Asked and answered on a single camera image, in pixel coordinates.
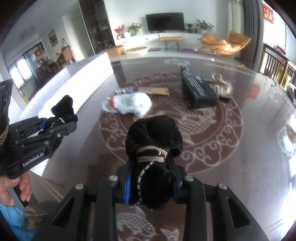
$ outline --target black box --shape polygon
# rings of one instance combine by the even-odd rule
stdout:
[[[182,76],[182,93],[190,102],[193,109],[214,107],[218,96],[200,76]]]

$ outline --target red decoration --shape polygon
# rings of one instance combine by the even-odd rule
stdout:
[[[259,85],[252,85],[247,98],[255,100],[257,98],[259,92],[260,92],[260,86]]]
[[[285,50],[283,50],[283,48],[281,48],[280,46],[276,46],[281,52],[282,52],[282,54],[284,54],[284,55],[286,55],[287,53],[286,53],[286,51]]]
[[[117,26],[116,29],[114,29],[114,31],[117,33],[117,34],[122,34],[122,32],[124,31],[124,27],[126,25],[125,24],[122,24],[121,27]]]
[[[39,55],[41,55],[41,50],[40,49],[37,49],[35,52],[34,52],[35,56],[38,57]]]
[[[270,9],[269,7],[267,7],[266,5],[262,4],[263,7],[263,16],[264,18],[271,22],[274,23],[274,13],[272,11],[272,9]]]

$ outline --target blue sleeve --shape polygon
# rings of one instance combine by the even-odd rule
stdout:
[[[33,238],[37,230],[21,229],[19,227],[24,224],[25,210],[20,210],[17,207],[7,207],[0,203],[0,211],[13,233],[20,241],[30,241]]]

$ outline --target human hand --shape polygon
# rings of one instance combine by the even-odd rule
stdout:
[[[30,186],[30,176],[26,172],[21,177],[16,179],[9,179],[6,176],[0,177],[0,203],[5,206],[14,206],[15,203],[8,193],[9,188],[14,188],[19,184],[21,193],[20,198],[24,201],[29,201],[32,195]]]

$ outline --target screw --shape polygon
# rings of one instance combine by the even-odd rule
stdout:
[[[114,182],[114,181],[116,181],[117,179],[118,179],[118,177],[115,176],[115,175],[109,177],[109,180],[110,180],[111,182]]]
[[[76,185],[75,185],[75,188],[77,189],[77,190],[80,190],[80,189],[82,189],[84,187],[84,185],[82,184],[82,183],[77,183]]]
[[[193,181],[193,176],[187,175],[185,176],[185,180],[191,182]]]
[[[218,186],[223,190],[225,190],[227,188],[227,185],[225,183],[219,183]]]

